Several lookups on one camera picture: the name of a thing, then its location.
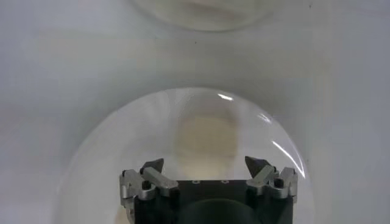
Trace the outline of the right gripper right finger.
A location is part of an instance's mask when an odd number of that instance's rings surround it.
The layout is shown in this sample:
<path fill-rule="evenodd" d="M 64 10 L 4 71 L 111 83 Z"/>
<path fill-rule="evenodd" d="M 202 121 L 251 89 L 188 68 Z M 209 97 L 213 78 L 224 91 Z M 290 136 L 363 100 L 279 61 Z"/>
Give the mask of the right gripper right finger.
<path fill-rule="evenodd" d="M 247 187 L 257 196 L 267 195 L 275 200 L 291 198 L 297 202 L 298 174 L 292 167 L 284 167 L 281 172 L 265 159 L 245 156 L 245 163 L 251 179 Z"/>

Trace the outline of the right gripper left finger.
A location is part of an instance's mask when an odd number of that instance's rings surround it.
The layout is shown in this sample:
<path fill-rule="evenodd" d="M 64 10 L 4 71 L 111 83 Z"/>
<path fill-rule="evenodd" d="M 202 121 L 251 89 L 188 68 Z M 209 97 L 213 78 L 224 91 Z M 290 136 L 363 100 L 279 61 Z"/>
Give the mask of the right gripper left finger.
<path fill-rule="evenodd" d="M 170 197 L 179 183 L 162 174 L 164 159 L 147 161 L 137 172 L 134 169 L 123 170 L 119 176 L 120 204 L 129 213 L 135 210 L 135 200 L 153 200 L 157 192 Z"/>

